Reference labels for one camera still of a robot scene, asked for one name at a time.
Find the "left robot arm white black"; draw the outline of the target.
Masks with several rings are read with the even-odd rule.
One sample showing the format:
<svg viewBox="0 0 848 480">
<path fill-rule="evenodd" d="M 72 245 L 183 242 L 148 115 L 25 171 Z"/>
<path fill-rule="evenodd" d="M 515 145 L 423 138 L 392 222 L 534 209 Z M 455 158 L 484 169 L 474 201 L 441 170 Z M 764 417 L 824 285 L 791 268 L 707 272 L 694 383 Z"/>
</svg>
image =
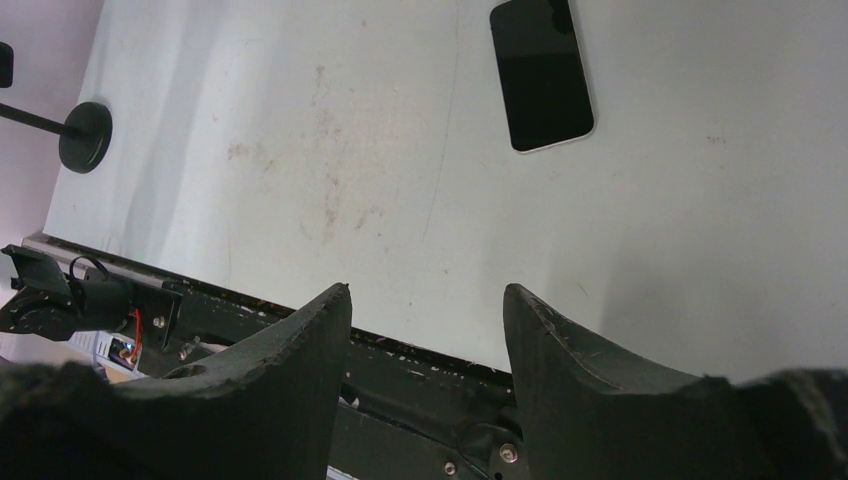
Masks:
<svg viewBox="0 0 848 480">
<path fill-rule="evenodd" d="M 8 245 L 1 252 L 16 270 L 10 279 L 16 294 L 1 308 L 3 333 L 67 341 L 77 332 L 115 331 L 134 311 L 129 283 L 91 255 L 81 257 L 96 272 L 87 279 L 75 275 L 77 259 L 65 272 L 53 257 L 27 247 Z"/>
</svg>

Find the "black smartphone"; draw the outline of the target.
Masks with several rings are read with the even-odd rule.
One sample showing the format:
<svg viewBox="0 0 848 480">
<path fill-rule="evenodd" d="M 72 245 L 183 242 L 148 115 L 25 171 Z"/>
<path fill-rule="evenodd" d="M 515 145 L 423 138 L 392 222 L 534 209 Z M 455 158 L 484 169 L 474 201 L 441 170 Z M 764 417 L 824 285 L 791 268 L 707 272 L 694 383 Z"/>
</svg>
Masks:
<svg viewBox="0 0 848 480">
<path fill-rule="evenodd" d="M 507 1 L 489 22 L 512 148 L 527 153 L 591 133 L 595 115 L 569 2 Z"/>
</svg>

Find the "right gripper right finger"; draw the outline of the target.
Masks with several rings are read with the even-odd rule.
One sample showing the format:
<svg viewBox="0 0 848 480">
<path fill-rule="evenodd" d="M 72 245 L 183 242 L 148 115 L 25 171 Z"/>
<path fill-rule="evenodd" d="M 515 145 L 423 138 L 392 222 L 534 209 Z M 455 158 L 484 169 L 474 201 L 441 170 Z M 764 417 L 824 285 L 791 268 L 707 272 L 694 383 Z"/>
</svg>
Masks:
<svg viewBox="0 0 848 480">
<path fill-rule="evenodd" d="M 505 288 L 505 341 L 535 479 L 843 479 L 847 373 L 734 384 L 637 355 Z"/>
</svg>

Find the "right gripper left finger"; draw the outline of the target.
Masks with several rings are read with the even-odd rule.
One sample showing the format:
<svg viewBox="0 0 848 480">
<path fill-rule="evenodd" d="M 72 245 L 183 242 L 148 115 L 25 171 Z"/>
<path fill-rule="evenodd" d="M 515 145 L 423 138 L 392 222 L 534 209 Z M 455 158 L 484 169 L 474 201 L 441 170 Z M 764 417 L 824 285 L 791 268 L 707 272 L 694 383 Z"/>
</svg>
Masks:
<svg viewBox="0 0 848 480">
<path fill-rule="evenodd" d="M 5 479 L 322 479 L 344 377 L 350 290 L 161 378 L 78 362 L 1 370 Z"/>
</svg>

